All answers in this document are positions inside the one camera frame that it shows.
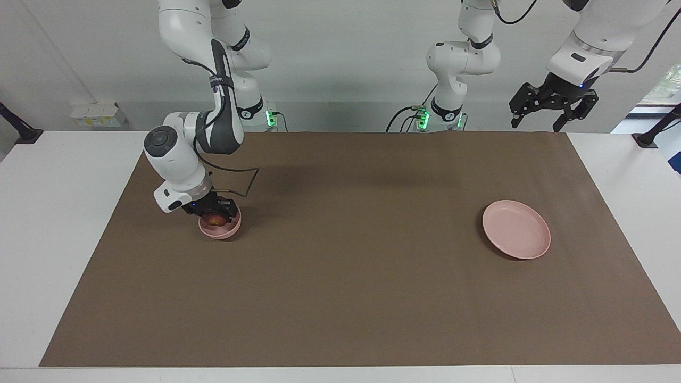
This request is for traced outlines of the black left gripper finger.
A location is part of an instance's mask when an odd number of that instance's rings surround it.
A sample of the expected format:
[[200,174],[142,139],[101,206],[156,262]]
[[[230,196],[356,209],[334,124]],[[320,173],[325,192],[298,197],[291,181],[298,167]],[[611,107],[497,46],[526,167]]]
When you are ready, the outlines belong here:
[[539,95],[541,87],[535,87],[529,82],[520,86],[520,89],[509,101],[509,109],[512,113],[511,126],[517,129],[525,116],[538,111]]
[[596,90],[588,90],[586,94],[579,98],[579,102],[577,103],[576,107],[572,107],[572,104],[577,102],[576,99],[574,101],[571,101],[569,98],[566,97],[560,98],[560,107],[563,113],[554,122],[553,131],[560,132],[566,126],[567,123],[574,120],[586,119],[589,112],[591,111],[591,109],[593,109],[593,107],[598,101],[599,96]]

